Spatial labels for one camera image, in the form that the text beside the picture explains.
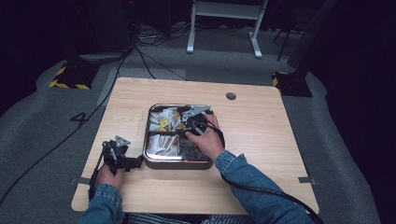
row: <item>forearm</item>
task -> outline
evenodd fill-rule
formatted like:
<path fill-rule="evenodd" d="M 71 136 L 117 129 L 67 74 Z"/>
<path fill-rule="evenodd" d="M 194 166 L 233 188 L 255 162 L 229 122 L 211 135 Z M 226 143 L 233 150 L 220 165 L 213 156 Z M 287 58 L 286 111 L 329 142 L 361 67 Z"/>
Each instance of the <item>forearm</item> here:
<path fill-rule="evenodd" d="M 235 157 L 231 152 L 222 152 L 215 161 L 216 167 L 229 180 L 239 185 L 282 189 L 268 176 L 247 163 L 243 155 Z M 305 210 L 295 203 L 271 194 L 236 189 L 234 196 L 257 223 L 309 223 Z"/>
<path fill-rule="evenodd" d="M 124 214 L 121 206 L 122 198 L 117 189 L 107 184 L 98 185 L 89 208 L 78 219 L 78 224 L 110 224 L 122 221 Z"/>

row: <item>white desk frame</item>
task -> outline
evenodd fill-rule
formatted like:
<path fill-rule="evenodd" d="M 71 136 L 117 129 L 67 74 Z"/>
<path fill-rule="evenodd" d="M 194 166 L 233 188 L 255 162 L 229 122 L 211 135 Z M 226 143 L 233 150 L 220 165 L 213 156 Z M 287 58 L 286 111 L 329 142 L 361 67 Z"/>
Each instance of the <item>white desk frame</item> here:
<path fill-rule="evenodd" d="M 260 51 L 260 47 L 257 43 L 256 37 L 262 23 L 262 16 L 264 15 L 266 5 L 267 0 L 263 0 L 261 6 L 246 6 L 225 3 L 201 2 L 193 0 L 191 9 L 191 30 L 189 36 L 189 43 L 187 46 L 187 52 L 194 52 L 195 16 L 200 15 L 256 21 L 254 32 L 249 32 L 248 35 L 256 58 L 261 58 L 262 52 Z"/>

